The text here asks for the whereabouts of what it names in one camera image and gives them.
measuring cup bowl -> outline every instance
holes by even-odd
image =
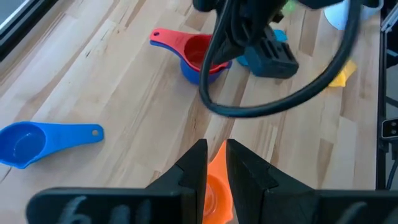
[[[207,175],[203,224],[225,224],[233,219],[230,193],[229,186],[220,178]]]
[[[229,61],[227,64],[226,68],[231,68],[232,65],[232,61]],[[200,72],[195,71],[194,69],[192,69],[185,60],[180,61],[180,68],[181,68],[181,72],[184,75],[184,77],[192,84],[195,85],[199,85],[200,82]],[[209,73],[208,76],[208,83],[212,84],[214,81],[217,80],[218,77],[220,77],[220,75],[223,73],[224,69],[221,69],[220,71],[216,72],[216,73]]]
[[[166,48],[180,57],[183,75],[193,84],[199,84],[200,69],[210,43],[210,34],[188,34],[163,28],[154,29],[150,35],[150,44]],[[232,62],[212,65],[209,71],[209,83],[215,81],[222,71],[231,67]]]
[[[25,169],[29,164],[63,149],[101,141],[98,124],[48,124],[22,121],[0,131],[0,162]]]

blue object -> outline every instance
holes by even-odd
[[[156,42],[156,41],[150,41],[150,44],[153,46],[158,46],[158,47],[163,47],[167,50],[170,50],[171,52],[175,53],[179,58],[180,58],[180,68],[181,68],[181,72],[182,75],[192,84],[195,85],[199,85],[199,79],[200,79],[200,73],[195,71],[193,68],[191,68],[191,66],[189,66],[187,64],[187,62],[182,58],[182,56],[180,55],[180,53],[178,53],[174,48]],[[228,65],[225,69],[229,69],[232,66],[232,61],[228,62]],[[208,78],[208,82],[209,84],[213,83],[214,81],[216,81],[216,79],[223,73],[224,69],[221,69],[220,71],[216,72],[216,73],[212,73],[209,74],[209,78]]]
[[[276,37],[276,40],[279,42],[286,42],[287,41],[287,36],[284,31],[279,30],[279,29],[274,29],[274,34]],[[236,60],[243,66],[249,66],[248,61],[244,57],[244,55],[239,56],[236,58]]]
[[[0,131],[0,162],[25,169],[29,164],[69,147],[99,142],[98,124],[48,124],[22,121]]]

yellow object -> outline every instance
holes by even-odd
[[[345,87],[347,79],[355,72],[356,64],[352,60],[348,60],[344,68],[337,77],[329,84],[330,87]]]

black cable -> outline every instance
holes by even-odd
[[[258,116],[267,116],[274,113],[279,113],[298,106],[307,100],[313,98],[324,90],[330,82],[337,76],[341,68],[345,65],[351,51],[354,47],[355,40],[358,36],[359,17],[361,14],[361,1],[349,1],[349,13],[340,47],[329,66],[321,73],[314,81],[303,87],[301,90],[286,96],[277,101],[273,101],[259,106],[226,106],[214,103],[208,91],[208,72],[213,61],[213,57],[217,51],[218,45],[222,41],[223,32],[226,28],[228,20],[231,17],[233,0],[226,0],[220,19],[216,24],[215,31],[211,38],[209,47],[206,51],[204,62],[201,66],[199,92],[203,104],[211,111],[229,117],[235,118],[254,118]]]
[[[394,208],[393,211],[388,215],[383,224],[396,224],[398,223],[398,207]]]
[[[232,3],[231,6],[231,23],[232,24],[241,24],[243,21],[239,16],[239,7],[240,7],[240,3],[239,1],[235,1],[234,3]],[[239,44],[240,46],[246,46],[248,43],[248,40],[242,40],[241,36],[239,35],[239,32],[236,30],[238,27],[237,26],[231,26],[231,34],[233,36],[233,40]]]
[[[355,217],[358,213],[368,206],[366,202],[356,202],[350,205],[342,214],[342,216],[337,220],[336,224],[350,224],[353,223]]]
[[[391,167],[391,170],[390,170],[390,174],[388,175],[387,186],[386,186],[387,190],[391,189],[392,180],[394,179],[394,176],[396,174],[397,167],[398,167],[398,159],[396,159],[394,161],[394,163],[393,163],[393,165]]]

wood grain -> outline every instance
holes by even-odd
[[[0,220],[25,223],[28,200],[49,187],[145,187],[200,138],[209,160],[235,138],[314,188],[374,189],[379,16],[362,25],[347,86],[272,116],[210,113],[179,59],[149,44],[155,27],[211,33],[216,15],[191,0],[74,0],[1,74],[0,128],[15,121],[99,123],[106,139],[51,155],[25,170],[0,165]],[[322,11],[297,6],[272,27],[286,31],[300,69],[257,78],[237,62],[210,87],[227,105],[258,105],[308,84],[333,58],[341,32]]]

